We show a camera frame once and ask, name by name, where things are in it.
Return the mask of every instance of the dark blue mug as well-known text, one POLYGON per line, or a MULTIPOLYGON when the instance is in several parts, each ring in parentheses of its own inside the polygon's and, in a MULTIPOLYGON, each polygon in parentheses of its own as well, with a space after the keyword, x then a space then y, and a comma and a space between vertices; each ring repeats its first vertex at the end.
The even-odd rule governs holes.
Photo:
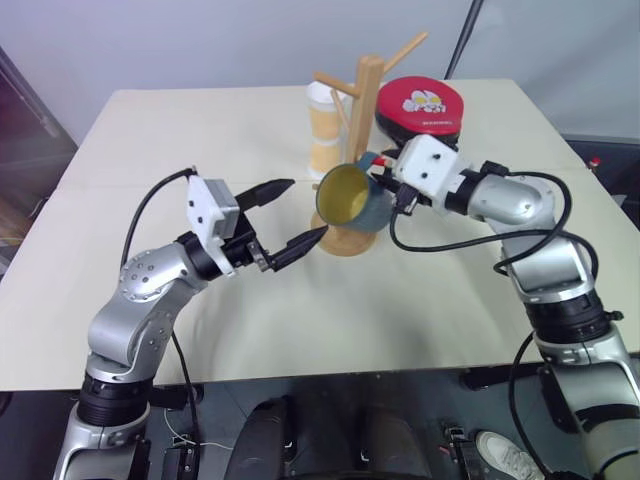
POLYGON ((366 152, 356 163, 338 165, 327 172, 316 191, 316 210, 322 220, 369 233, 389 223, 393 197, 367 175, 377 157, 366 152))

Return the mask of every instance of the beige tabletop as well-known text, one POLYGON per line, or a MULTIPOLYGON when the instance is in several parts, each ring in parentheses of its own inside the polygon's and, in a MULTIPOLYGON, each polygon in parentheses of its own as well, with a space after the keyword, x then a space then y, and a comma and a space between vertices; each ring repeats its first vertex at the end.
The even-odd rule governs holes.
MULTIPOLYGON (((553 171, 568 183, 568 230, 597 249, 598 292, 607 309, 626 314, 620 329, 638 350, 635 227, 513 82, 452 84, 465 99, 462 151, 476 165, 553 171)), ((0 283, 0 390, 79 387, 87 327, 115 288, 130 217, 165 174, 196 164, 234 193, 295 178, 249 216, 271 251, 307 229, 306 115, 303 87, 116 93, 0 283)), ((371 147, 387 143, 375 133, 371 147)), ((189 229, 185 194, 176 183, 154 198, 132 252, 189 229)), ((487 233, 482 223, 428 208, 399 226, 408 243, 424 245, 487 233)), ((250 266, 216 280, 183 310, 176 332, 194 381, 508 363, 530 326, 509 280, 491 270, 498 249, 409 254, 386 232, 354 258, 314 249, 278 273, 250 266)), ((536 360, 535 349, 525 358, 536 360)), ((182 376, 169 347, 156 383, 175 382, 182 376)))

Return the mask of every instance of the silver robot arm segment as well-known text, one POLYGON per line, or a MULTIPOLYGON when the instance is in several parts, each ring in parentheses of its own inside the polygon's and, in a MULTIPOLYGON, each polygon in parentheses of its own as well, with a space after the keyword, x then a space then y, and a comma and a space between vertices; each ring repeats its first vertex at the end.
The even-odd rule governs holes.
MULTIPOLYGON (((419 135, 401 152, 393 178, 388 172, 375 176, 396 192, 399 213, 410 215, 422 203, 440 214, 454 211, 484 221, 497 234, 554 228, 554 196, 547 182, 508 173, 490 162, 474 171, 454 150, 419 135)), ((529 250, 544 237, 502 240, 503 258, 529 250)), ((640 379, 611 322, 621 315, 604 310, 578 243, 556 236, 506 268, 545 362, 541 377, 561 392, 590 471, 607 479, 634 478, 640 470, 640 379)))
POLYGON ((222 180, 189 179, 194 231, 131 258, 116 292, 89 328, 91 352, 54 480, 146 478, 149 397, 182 308, 208 282, 256 263, 278 271, 303 257, 326 227, 305 232, 274 255, 244 212, 279 197, 293 180, 273 180, 233 197, 222 180))

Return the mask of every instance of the white shoe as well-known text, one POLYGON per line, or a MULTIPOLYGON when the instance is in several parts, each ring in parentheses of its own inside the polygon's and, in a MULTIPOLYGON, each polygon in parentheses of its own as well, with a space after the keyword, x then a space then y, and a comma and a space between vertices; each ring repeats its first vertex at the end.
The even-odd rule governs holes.
POLYGON ((531 456, 508 438, 493 432, 480 432, 476 435, 476 446, 484 461, 496 470, 516 480, 544 480, 531 456))

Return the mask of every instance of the wooden mug tree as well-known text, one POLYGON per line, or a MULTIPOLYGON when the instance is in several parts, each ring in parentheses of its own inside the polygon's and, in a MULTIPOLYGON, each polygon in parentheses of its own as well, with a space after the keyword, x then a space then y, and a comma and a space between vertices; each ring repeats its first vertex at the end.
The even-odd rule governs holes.
MULTIPOLYGON (((427 38, 427 35, 427 32, 416 35, 387 62, 379 55, 365 55, 360 57, 354 85, 349 85, 323 72, 314 73, 314 80, 332 88, 331 97, 336 104, 338 115, 347 131, 346 163, 356 162, 362 154, 367 151, 382 77, 414 48, 420 45, 420 43, 427 38), (353 98, 350 119, 347 119, 336 90, 340 90, 353 98)), ((317 212, 313 214, 311 225, 314 227, 324 225, 324 222, 317 212)), ((366 251, 373 244, 375 235, 375 233, 365 233, 343 227, 330 226, 329 231, 322 238, 320 246, 334 255, 352 256, 366 251)))

